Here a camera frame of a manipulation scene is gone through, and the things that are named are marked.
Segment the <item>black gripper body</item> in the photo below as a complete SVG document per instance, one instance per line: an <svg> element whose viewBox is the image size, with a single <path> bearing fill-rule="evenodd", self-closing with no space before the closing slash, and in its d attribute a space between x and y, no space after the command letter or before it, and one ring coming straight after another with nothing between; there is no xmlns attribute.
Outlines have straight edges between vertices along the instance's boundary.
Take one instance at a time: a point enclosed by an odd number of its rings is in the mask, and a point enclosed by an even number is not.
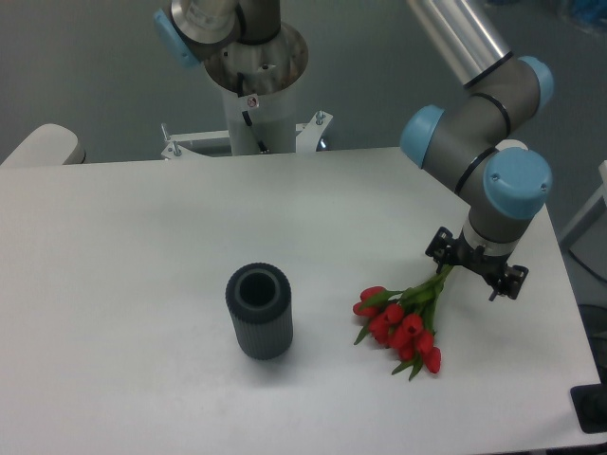
<svg viewBox="0 0 607 455"><path fill-rule="evenodd" d="M452 245L452 262L481 276L486 282L502 280L510 271L508 256L490 256L483 246L473 248L460 236Z"/></svg>

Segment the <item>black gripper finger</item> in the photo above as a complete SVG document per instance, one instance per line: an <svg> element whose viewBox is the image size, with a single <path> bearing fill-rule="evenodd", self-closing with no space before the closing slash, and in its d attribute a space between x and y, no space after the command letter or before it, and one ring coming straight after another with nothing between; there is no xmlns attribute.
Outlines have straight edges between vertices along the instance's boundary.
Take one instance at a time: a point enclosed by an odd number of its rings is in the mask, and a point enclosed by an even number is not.
<svg viewBox="0 0 607 455"><path fill-rule="evenodd" d="M488 284L492 292L489 300L498 296L506 296L516 300L529 273L529 269L522 265L503 264L497 271L488 274Z"/></svg>
<svg viewBox="0 0 607 455"><path fill-rule="evenodd" d="M425 255L436 263L437 272L441 272L447 265L455 264L454 246L452 233L445 227L440 227L425 250Z"/></svg>

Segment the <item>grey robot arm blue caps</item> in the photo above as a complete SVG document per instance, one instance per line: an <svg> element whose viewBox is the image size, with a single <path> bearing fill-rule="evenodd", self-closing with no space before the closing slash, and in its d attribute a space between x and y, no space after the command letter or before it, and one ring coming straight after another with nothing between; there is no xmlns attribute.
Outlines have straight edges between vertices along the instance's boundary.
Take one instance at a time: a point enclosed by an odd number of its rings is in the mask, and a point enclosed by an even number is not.
<svg viewBox="0 0 607 455"><path fill-rule="evenodd" d="M410 9L468 95L451 111L421 108L400 137L418 168L469 205L461 232L440 229L427 253L516 298L528 271L508 258L542 209L552 173L541 155L507 140L551 99L553 76L541 61L515 57L475 1L413 1ZM221 90L234 155L317 151L329 116L296 126L293 89L308 49L278 2L170 1L154 26L180 64L203 66Z"/></svg>

